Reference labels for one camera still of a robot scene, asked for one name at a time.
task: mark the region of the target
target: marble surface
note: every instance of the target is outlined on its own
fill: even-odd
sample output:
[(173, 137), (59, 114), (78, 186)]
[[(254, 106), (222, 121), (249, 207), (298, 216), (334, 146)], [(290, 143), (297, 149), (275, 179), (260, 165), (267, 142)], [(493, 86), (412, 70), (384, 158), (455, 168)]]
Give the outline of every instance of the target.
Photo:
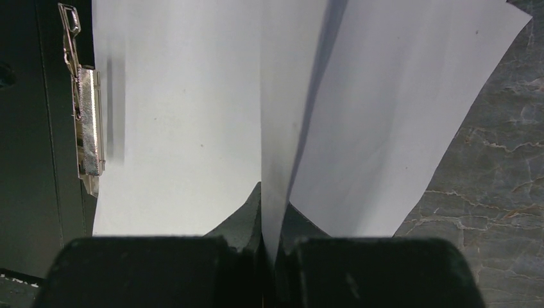
[(396, 236), (457, 245), (489, 307), (544, 307), (544, 1), (480, 92)]

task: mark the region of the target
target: metal clip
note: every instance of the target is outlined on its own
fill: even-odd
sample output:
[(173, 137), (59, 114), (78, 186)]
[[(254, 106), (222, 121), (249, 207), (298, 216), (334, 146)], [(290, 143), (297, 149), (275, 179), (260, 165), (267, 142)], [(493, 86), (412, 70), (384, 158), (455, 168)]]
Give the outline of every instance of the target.
[(81, 66), (76, 36), (81, 31), (75, 7), (59, 3), (64, 27), (64, 62), (72, 78), (72, 105), (78, 154), (79, 178), (87, 192), (98, 196), (98, 176), (104, 170), (102, 120), (100, 111), (100, 75), (90, 67)]

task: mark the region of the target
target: binder mechanism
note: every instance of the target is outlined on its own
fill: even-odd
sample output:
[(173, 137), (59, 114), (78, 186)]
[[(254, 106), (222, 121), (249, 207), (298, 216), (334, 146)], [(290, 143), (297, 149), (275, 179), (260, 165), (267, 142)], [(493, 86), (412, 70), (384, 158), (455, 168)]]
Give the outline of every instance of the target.
[(87, 192), (98, 197), (98, 177), (104, 171), (100, 111), (100, 75), (78, 60), (76, 36), (81, 31), (75, 7), (59, 3), (64, 28), (64, 62), (72, 79), (72, 106), (78, 155), (78, 175)]

